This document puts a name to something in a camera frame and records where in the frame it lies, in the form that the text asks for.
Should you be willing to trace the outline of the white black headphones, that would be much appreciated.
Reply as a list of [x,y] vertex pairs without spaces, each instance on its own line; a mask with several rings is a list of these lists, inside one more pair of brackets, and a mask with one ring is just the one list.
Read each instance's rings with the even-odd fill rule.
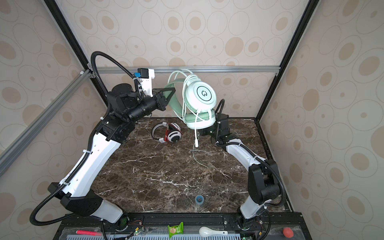
[[[166,128],[165,135],[162,138],[156,138],[155,131],[160,127]],[[182,138],[182,131],[181,127],[176,123],[168,124],[167,122],[162,122],[152,128],[151,136],[155,141],[159,143],[176,143]]]

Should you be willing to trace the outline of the green headphones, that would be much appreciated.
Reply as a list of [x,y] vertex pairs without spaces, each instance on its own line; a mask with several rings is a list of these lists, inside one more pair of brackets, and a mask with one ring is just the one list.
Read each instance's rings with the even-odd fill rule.
[[214,107],[217,96],[214,89],[197,75],[186,69],[170,74],[166,88],[182,84],[182,101],[173,96],[169,102],[176,116],[188,128],[201,130],[214,125],[216,121]]

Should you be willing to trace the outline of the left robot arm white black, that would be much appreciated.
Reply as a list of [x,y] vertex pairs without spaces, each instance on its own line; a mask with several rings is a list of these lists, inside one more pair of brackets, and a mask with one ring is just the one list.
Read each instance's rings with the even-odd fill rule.
[[[96,57],[110,60],[128,76],[133,77],[129,70],[106,53],[92,53],[93,73],[107,97],[107,111],[92,130],[82,158],[64,179],[50,184],[50,195],[32,211],[30,223],[34,226],[52,225],[79,215],[107,221],[113,224],[117,231],[128,227],[128,216],[122,208],[103,199],[91,190],[91,186],[110,156],[135,129],[137,121],[155,110],[164,111],[176,90],[173,87],[153,89],[151,94],[145,95],[139,89],[139,81],[134,80],[134,88],[130,84],[119,84],[108,91],[97,69]],[[60,199],[62,206],[70,211],[70,214],[50,221],[37,220],[38,212],[53,198]]]

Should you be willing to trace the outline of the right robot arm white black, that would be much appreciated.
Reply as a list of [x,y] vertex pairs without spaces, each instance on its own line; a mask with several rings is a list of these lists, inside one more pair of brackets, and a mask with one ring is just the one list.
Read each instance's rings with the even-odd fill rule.
[[248,171],[248,198],[239,207],[237,222],[241,229],[249,229],[256,217],[271,208],[283,207],[287,193],[275,161],[260,157],[230,132],[229,116],[222,113],[225,100],[215,110],[216,121],[211,127],[200,130],[210,136],[214,146],[235,157]]

